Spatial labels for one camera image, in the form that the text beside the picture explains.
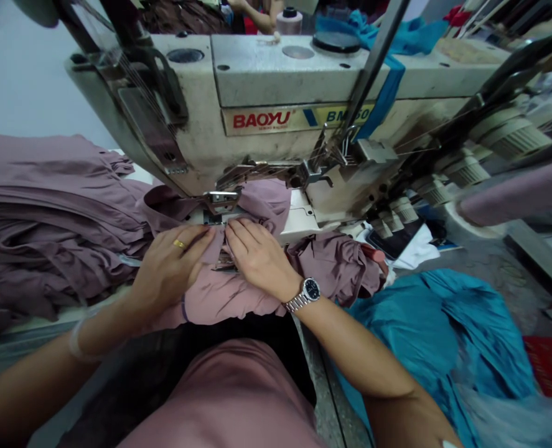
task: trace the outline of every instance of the machine label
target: machine label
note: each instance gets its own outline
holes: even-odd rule
[[[375,102],[364,103],[357,113],[355,124],[364,124]],[[348,116],[344,104],[282,106],[274,108],[222,109],[227,136],[271,134],[321,129],[324,123],[331,128],[343,125]]]

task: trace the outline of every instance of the gold ring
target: gold ring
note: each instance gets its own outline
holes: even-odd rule
[[[180,241],[180,240],[174,240],[174,242],[172,244],[176,247],[179,247],[182,250],[187,249],[187,245],[185,243],[183,243],[182,241]]]

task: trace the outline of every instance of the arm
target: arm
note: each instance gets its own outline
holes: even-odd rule
[[[284,0],[272,0],[269,5],[269,14],[262,14],[246,0],[228,0],[228,4],[235,13],[243,13],[250,17],[255,26],[263,34],[274,34],[276,31],[276,17],[284,10]]]
[[[262,226],[230,221],[226,237],[248,282],[282,303],[300,292],[303,278]],[[441,448],[441,441],[462,447],[433,399],[352,316],[324,297],[295,314],[363,395],[378,448]]]
[[[78,344],[87,355],[103,355],[129,339],[161,314],[197,278],[199,259],[214,231],[189,245],[203,226],[182,226],[161,233],[147,251],[127,295],[86,320]],[[0,446],[26,444],[41,425],[59,411],[97,370],[99,364],[77,360],[68,348],[70,334],[59,336],[0,375]]]

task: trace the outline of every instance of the watch face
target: watch face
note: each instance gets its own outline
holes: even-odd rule
[[[312,278],[305,280],[303,290],[310,300],[316,301],[320,296],[319,285]]]

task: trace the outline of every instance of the bracelet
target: bracelet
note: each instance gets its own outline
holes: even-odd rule
[[[105,355],[87,355],[83,353],[81,348],[78,346],[78,333],[81,330],[81,326],[83,325],[84,321],[85,318],[82,318],[72,329],[72,332],[70,333],[70,340],[68,341],[68,350],[70,351],[71,355],[73,355],[78,361],[82,363],[97,364],[105,358]]]

